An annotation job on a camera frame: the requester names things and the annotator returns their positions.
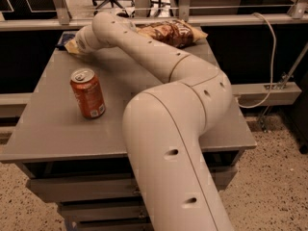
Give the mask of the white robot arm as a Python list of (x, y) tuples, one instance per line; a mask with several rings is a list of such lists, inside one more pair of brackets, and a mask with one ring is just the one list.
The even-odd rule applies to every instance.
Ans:
[(225, 73), (112, 13), (98, 13), (74, 39), (81, 53), (118, 47), (161, 82), (132, 98), (122, 120), (154, 231), (234, 231), (199, 144), (233, 100)]

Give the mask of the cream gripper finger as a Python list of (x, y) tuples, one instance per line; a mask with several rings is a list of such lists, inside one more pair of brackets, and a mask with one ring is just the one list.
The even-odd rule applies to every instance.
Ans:
[(79, 54), (80, 50), (78, 48), (76, 40), (73, 38), (69, 40), (65, 45), (64, 48), (69, 54)]

